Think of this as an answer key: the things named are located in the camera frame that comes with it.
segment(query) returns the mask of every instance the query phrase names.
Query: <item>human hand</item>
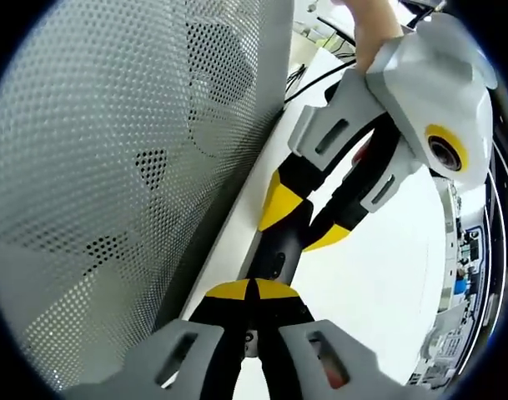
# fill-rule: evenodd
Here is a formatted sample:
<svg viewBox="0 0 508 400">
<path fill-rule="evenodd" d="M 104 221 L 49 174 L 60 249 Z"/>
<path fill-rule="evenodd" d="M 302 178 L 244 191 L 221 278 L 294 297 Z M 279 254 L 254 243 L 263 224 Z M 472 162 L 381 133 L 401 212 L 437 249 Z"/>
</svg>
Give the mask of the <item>human hand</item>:
<svg viewBox="0 0 508 400">
<path fill-rule="evenodd" d="M 381 46 L 392 38 L 402 36 L 389 0 L 331 0 L 344 4 L 355 22 L 356 69 L 365 73 L 374 61 Z"/>
</svg>

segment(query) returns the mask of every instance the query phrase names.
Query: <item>yellow lens ring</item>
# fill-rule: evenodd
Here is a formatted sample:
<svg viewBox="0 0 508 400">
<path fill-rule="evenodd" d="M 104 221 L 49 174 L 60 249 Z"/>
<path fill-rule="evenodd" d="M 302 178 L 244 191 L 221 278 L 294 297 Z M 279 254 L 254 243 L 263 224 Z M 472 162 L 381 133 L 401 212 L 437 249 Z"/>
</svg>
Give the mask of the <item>yellow lens ring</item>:
<svg viewBox="0 0 508 400">
<path fill-rule="evenodd" d="M 426 141 L 429 142 L 430 138 L 440 138 L 447 142 L 457 153 L 457 157 L 460 159 L 461 168 L 457 172 L 464 172 L 469 167 L 469 152 L 461 140 L 446 127 L 441 125 L 430 124 L 426 127 L 425 130 Z"/>
</svg>

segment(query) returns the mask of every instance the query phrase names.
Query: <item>yellow joint cover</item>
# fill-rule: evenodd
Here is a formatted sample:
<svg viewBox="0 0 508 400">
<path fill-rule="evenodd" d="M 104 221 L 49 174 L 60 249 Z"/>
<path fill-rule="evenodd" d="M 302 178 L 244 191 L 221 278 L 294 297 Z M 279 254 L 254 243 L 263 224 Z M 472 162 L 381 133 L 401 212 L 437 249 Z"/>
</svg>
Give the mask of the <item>yellow joint cover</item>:
<svg viewBox="0 0 508 400">
<path fill-rule="evenodd" d="M 469 152 L 467 152 L 461 140 L 451 130 L 432 123 L 426 127 L 425 135 L 426 139 L 434 136 L 442 138 L 454 148 L 461 161 L 461 170 L 459 172 L 463 172 L 469 167 Z"/>
<path fill-rule="evenodd" d="M 246 297 L 246 287 L 248 286 L 248 279 L 240 281 L 222 283 L 221 285 L 213 287 L 207 293 L 207 298 L 230 298 L 232 300 L 244 300 Z"/>
<path fill-rule="evenodd" d="M 281 221 L 293 212 L 302 202 L 300 196 L 286 187 L 279 180 L 279 172 L 276 170 L 270 180 L 269 190 L 263 205 L 263 216 L 259 221 L 259 230 L 264 231 Z"/>
<path fill-rule="evenodd" d="M 281 282 L 255 279 L 261 300 L 269 298 L 297 298 L 299 294 L 291 287 Z"/>
<path fill-rule="evenodd" d="M 346 238 L 349 235 L 349 233 L 350 231 L 348 229 L 340 227 L 337 224 L 334 224 L 334 226 L 331 227 L 323 237 L 321 237 L 315 243 L 310 244 L 308 247 L 304 249 L 304 251 L 308 252 L 310 250 L 323 248 L 324 246 L 329 246 L 330 244 L 337 243 L 339 240 Z"/>
</svg>

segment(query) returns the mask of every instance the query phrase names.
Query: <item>gray plastic bracket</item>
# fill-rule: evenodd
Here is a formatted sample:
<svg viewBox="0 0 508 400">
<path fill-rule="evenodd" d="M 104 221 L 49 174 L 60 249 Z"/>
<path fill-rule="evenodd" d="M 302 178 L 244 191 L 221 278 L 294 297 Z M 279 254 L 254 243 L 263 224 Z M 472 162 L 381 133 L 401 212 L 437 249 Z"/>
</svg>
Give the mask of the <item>gray plastic bracket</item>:
<svg viewBox="0 0 508 400">
<path fill-rule="evenodd" d="M 129 350 L 122 371 L 101 383 L 71 387 L 63 396 L 69 400 L 199 400 L 223 333 L 222 327 L 176 319 Z M 192 345 L 181 361 L 175 358 L 185 338 Z M 174 383 L 160 387 L 158 377 L 163 378 L 163 372 L 172 376 L 176 368 L 179 372 Z"/>
<path fill-rule="evenodd" d="M 304 400 L 428 400 L 437 394 L 423 387 L 402 386 L 384 375 L 372 350 L 330 321 L 309 322 L 279 329 L 293 358 Z M 321 336 L 345 366 L 350 380 L 333 389 L 309 340 Z"/>
<path fill-rule="evenodd" d="M 348 69 L 326 107 L 304 107 L 289 147 L 324 171 L 353 136 L 383 113 L 362 74 Z"/>
<path fill-rule="evenodd" d="M 370 213 L 375 213 L 398 192 L 402 182 L 422 165 L 411 151 L 410 145 L 400 136 L 389 166 L 361 200 L 361 205 Z"/>
</svg>

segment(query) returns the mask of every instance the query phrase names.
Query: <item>camera lens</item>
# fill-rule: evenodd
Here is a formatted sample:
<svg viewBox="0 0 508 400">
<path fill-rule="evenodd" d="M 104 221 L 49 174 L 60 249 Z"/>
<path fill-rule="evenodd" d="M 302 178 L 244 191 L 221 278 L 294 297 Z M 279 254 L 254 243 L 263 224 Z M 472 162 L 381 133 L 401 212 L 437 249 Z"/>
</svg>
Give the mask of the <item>camera lens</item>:
<svg viewBox="0 0 508 400">
<path fill-rule="evenodd" d="M 460 156 L 445 139 L 438 136 L 430 136 L 428 137 L 428 144 L 430 145 L 431 152 L 443 164 L 443 167 L 451 171 L 461 170 Z"/>
</svg>

